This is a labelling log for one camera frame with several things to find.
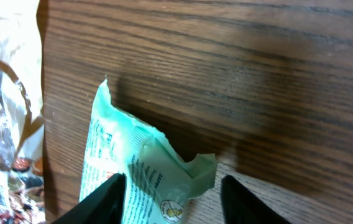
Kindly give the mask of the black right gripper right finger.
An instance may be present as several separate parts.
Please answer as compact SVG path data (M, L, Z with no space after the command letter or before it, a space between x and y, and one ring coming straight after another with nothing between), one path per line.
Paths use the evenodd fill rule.
M220 198L225 224L291 224L231 175L221 181Z

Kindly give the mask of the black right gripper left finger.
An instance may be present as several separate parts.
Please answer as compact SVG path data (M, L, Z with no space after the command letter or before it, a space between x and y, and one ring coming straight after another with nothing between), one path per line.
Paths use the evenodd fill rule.
M114 174L53 224L121 224L126 175Z

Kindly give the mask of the teal wet wipes pack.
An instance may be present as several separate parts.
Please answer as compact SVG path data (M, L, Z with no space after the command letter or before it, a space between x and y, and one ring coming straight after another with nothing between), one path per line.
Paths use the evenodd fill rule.
M107 81L93 100L79 200L126 176L123 223L184 223L188 202L214 187L214 154L184 161L164 133L112 105Z

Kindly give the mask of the beige Pantree snack pouch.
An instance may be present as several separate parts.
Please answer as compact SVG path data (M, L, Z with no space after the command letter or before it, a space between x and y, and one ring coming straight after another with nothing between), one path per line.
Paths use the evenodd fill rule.
M45 223L39 0L0 0L0 223Z

